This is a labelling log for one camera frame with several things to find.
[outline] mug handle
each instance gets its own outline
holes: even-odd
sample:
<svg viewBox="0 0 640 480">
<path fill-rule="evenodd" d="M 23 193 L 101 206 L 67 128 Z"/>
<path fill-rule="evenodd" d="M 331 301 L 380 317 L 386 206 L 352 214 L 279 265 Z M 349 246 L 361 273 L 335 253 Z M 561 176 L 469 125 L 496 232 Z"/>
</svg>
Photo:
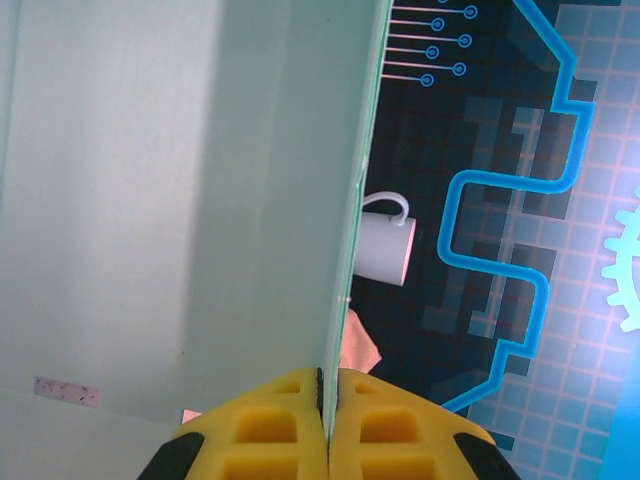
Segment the mug handle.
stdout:
<svg viewBox="0 0 640 480">
<path fill-rule="evenodd" d="M 377 192 L 372 193 L 371 195 L 367 195 L 362 199 L 362 206 L 366 207 L 370 203 L 378 202 L 380 200 L 391 200 L 392 202 L 397 203 L 402 208 L 402 212 L 398 215 L 395 215 L 389 219 L 391 223 L 394 225 L 404 225 L 404 222 L 407 220 L 409 216 L 409 202 L 406 198 L 396 192 Z"/>
</svg>

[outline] blue grid pattern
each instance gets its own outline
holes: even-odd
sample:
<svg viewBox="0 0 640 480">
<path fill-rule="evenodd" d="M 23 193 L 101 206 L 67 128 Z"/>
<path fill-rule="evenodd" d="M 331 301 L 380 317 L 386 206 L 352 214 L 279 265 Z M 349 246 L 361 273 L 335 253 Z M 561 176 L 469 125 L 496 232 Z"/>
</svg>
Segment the blue grid pattern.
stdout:
<svg viewBox="0 0 640 480">
<path fill-rule="evenodd" d="M 622 232 L 615 213 L 638 206 L 633 193 L 640 186 L 638 5 L 560 8 L 556 28 L 578 57 L 576 78 L 598 81 L 584 169 L 564 220 L 530 219 L 512 197 L 506 224 L 515 228 L 502 233 L 503 248 L 525 243 L 557 251 L 539 356 L 525 375 L 507 373 L 499 393 L 469 410 L 472 420 L 514 438 L 513 450 L 505 453 L 524 479 L 598 478 L 630 359 L 633 337 L 620 330 L 626 313 L 607 304 L 615 283 L 599 272 L 615 260 L 603 247 L 604 239 Z M 518 115 L 513 131 L 535 136 L 540 115 Z M 521 166 L 538 147 L 524 143 Z M 501 292 L 494 281 L 491 298 L 499 302 Z M 490 318 L 495 316 L 474 318 L 470 333 L 493 335 Z"/>
</svg>

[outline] pink label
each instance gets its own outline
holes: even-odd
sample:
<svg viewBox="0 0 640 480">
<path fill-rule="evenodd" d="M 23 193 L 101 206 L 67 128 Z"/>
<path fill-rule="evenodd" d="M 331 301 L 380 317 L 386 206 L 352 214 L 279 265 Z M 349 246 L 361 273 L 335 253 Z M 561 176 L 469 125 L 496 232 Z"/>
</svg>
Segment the pink label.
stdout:
<svg viewBox="0 0 640 480">
<path fill-rule="evenodd" d="M 90 407 L 97 407 L 100 403 L 100 392 L 97 388 L 50 378 L 36 378 L 36 394 Z"/>
</svg>

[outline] gear icon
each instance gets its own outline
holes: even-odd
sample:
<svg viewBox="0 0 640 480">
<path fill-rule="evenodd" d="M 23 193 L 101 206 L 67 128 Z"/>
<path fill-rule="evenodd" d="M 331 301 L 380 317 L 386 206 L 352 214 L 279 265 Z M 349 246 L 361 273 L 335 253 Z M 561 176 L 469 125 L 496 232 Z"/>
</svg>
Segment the gear icon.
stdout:
<svg viewBox="0 0 640 480">
<path fill-rule="evenodd" d="M 636 189 L 640 197 L 640 187 Z M 633 257 L 640 256 L 640 207 L 635 212 L 620 210 L 616 213 L 624 229 L 619 238 L 607 238 L 605 248 L 615 252 L 616 263 L 602 269 L 602 276 L 616 281 L 618 291 L 607 297 L 611 306 L 623 306 L 627 318 L 620 324 L 625 332 L 640 330 L 640 298 L 633 281 Z"/>
</svg>

